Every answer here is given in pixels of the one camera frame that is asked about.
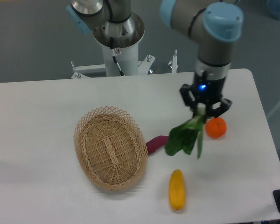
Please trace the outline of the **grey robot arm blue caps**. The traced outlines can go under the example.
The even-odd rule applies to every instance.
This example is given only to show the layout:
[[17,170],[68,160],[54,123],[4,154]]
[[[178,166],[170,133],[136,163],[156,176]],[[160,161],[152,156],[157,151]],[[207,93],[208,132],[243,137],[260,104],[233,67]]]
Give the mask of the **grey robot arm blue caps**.
[[[145,28],[130,1],[73,0],[66,11],[81,32],[93,33],[101,45],[108,76],[140,74],[138,45]],[[219,117],[231,106],[222,89],[241,37],[243,12],[235,0],[164,0],[160,15],[199,47],[193,83],[180,88],[184,104],[194,115],[204,104],[206,118]]]

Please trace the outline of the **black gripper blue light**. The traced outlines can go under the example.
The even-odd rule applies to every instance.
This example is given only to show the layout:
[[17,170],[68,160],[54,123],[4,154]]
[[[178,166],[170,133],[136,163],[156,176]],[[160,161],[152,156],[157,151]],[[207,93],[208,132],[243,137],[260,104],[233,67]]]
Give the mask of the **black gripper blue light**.
[[[205,104],[204,119],[220,117],[232,105],[231,100],[222,98],[225,80],[226,77],[203,81],[202,77],[195,73],[192,85],[183,84],[179,90],[185,106],[194,112],[198,103],[202,103]],[[214,108],[216,103],[219,103],[219,107]]]

